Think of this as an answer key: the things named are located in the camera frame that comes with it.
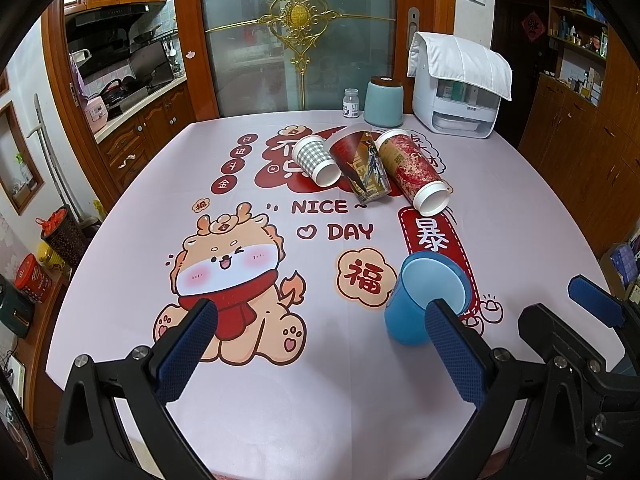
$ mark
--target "small glass bottle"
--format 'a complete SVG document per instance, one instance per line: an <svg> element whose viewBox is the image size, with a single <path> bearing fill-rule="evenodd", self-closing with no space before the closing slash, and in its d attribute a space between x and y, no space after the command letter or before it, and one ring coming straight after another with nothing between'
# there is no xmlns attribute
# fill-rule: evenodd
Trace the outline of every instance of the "small glass bottle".
<svg viewBox="0 0 640 480"><path fill-rule="evenodd" d="M357 117L360 114L360 99L357 88L345 88L342 100L342 114L348 118Z"/></svg>

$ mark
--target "gray checkered paper cup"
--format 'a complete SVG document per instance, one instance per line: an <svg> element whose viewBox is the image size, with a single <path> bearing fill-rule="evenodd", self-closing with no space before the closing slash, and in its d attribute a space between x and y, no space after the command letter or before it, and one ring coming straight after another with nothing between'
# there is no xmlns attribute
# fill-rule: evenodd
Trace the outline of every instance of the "gray checkered paper cup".
<svg viewBox="0 0 640 480"><path fill-rule="evenodd" d="M325 150L320 136L309 135L296 142L293 160L320 187L332 186L340 178L340 168Z"/></svg>

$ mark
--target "frosted glass panel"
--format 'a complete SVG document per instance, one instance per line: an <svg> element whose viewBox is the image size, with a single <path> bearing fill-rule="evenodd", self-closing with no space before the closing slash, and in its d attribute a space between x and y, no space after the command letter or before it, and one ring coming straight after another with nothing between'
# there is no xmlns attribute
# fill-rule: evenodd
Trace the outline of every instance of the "frosted glass panel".
<svg viewBox="0 0 640 480"><path fill-rule="evenodd" d="M274 0L203 0L205 30L257 20ZM330 10L395 18L396 0L326 0ZM274 13L280 9L277 4ZM287 30L278 28L286 35ZM345 88L358 88L361 102L373 75L390 75L395 22L340 17L331 20L307 57L305 109L341 109ZM301 78L294 53L261 24L206 34L218 107L223 116L302 109Z"/></svg>

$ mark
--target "paper cup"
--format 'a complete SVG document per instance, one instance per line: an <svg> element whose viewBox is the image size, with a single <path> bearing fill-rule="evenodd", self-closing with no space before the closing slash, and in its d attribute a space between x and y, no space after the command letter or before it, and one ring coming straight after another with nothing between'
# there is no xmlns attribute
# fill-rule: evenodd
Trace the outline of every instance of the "paper cup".
<svg viewBox="0 0 640 480"><path fill-rule="evenodd" d="M344 128L329 137L325 146L359 202L366 204L389 194L391 185L370 131L355 126L355 131L353 127Z"/></svg>
<svg viewBox="0 0 640 480"><path fill-rule="evenodd" d="M380 159L391 178L422 216L433 216L449 204L447 184L411 136L400 128L376 139Z"/></svg>
<svg viewBox="0 0 640 480"><path fill-rule="evenodd" d="M317 135L302 137L293 147L293 160L320 187L329 187L340 179L340 168Z"/></svg>
<svg viewBox="0 0 640 480"><path fill-rule="evenodd" d="M469 308L471 295L471 283L456 262L440 253L418 251L402 263L386 303L386 330L399 343L425 344L430 341L424 324L427 305L443 299L459 316Z"/></svg>

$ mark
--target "gold decorative ornament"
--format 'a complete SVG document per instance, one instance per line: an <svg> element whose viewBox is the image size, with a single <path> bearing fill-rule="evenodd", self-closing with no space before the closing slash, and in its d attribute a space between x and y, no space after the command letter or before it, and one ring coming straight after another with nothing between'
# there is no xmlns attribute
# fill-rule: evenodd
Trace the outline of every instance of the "gold decorative ornament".
<svg viewBox="0 0 640 480"><path fill-rule="evenodd" d="M304 74L311 62L307 51L316 46L331 20L339 16L329 10L326 0L274 0L269 12L258 18L258 23L269 27L282 44L293 51L291 62L299 74Z"/></svg>

